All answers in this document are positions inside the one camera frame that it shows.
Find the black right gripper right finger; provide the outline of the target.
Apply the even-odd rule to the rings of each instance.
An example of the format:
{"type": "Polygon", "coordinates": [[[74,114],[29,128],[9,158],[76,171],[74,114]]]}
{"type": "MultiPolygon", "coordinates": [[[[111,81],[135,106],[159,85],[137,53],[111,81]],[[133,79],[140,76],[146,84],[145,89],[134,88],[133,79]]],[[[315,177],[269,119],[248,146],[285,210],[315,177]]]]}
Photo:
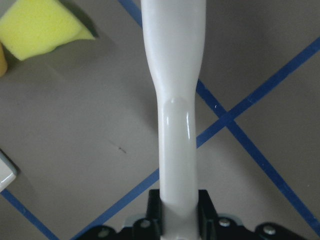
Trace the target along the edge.
{"type": "Polygon", "coordinates": [[[198,225],[202,240],[240,240],[241,226],[229,214],[217,213],[207,190],[198,191],[198,225]]]}

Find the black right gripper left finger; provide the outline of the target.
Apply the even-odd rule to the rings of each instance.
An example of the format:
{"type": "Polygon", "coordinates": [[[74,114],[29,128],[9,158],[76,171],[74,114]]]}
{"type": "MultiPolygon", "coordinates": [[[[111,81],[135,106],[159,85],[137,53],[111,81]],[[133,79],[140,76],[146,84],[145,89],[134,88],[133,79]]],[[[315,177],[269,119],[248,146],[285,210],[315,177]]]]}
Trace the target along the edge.
{"type": "Polygon", "coordinates": [[[159,189],[148,192],[145,217],[138,219],[132,226],[133,240],[160,240],[163,233],[162,201],[159,189]]]}

